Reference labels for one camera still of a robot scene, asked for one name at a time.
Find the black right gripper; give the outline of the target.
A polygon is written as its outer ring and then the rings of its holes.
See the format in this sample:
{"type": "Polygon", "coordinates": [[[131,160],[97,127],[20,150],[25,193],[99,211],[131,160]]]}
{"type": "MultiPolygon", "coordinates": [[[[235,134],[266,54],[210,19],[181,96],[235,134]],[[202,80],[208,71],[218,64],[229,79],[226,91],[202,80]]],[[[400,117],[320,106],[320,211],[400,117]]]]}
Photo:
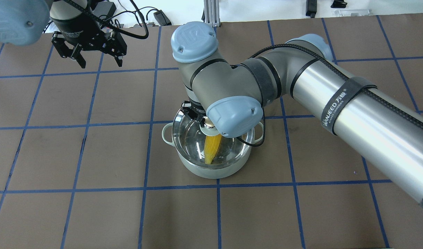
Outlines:
{"type": "Polygon", "coordinates": [[[204,122],[206,118],[204,108],[195,101],[184,100],[181,104],[181,112],[194,122],[204,122]]]}

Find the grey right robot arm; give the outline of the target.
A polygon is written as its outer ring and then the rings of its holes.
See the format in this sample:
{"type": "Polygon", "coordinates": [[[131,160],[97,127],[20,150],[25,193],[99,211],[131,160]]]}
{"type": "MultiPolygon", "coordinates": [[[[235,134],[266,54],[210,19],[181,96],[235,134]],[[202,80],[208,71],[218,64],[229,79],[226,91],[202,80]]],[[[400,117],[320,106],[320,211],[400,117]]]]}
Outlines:
{"type": "Polygon", "coordinates": [[[194,21],[177,27],[171,48],[205,134],[240,137],[288,94],[423,208],[423,118],[334,65],[319,35],[265,47],[232,66],[213,28],[194,21]]]}

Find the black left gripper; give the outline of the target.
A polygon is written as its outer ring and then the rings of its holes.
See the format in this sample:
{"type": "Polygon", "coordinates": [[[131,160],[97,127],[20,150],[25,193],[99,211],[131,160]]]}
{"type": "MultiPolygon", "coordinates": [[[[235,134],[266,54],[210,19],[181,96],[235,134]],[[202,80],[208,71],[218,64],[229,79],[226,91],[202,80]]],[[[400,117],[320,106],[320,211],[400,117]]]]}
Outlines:
{"type": "Polygon", "coordinates": [[[52,44],[60,57],[76,61],[85,69],[86,61],[81,51],[101,51],[112,55],[119,67],[123,66],[123,57],[127,54],[127,44],[116,31],[104,32],[96,22],[54,21],[58,31],[52,35],[52,44]]]}

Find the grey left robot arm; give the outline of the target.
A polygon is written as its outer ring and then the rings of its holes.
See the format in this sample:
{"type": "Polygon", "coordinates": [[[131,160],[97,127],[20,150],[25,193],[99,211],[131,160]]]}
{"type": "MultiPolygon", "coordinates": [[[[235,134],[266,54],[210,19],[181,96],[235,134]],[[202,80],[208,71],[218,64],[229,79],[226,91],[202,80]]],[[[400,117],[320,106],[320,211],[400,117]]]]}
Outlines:
{"type": "Polygon", "coordinates": [[[82,52],[111,55],[122,66],[127,54],[123,36],[149,36],[147,27],[144,35],[121,30],[94,14],[87,0],[0,0],[0,43],[12,49],[0,66],[0,127],[80,126],[88,118],[94,74],[40,72],[48,48],[41,34],[49,20],[58,28],[51,40],[55,51],[82,68],[82,52]]]}

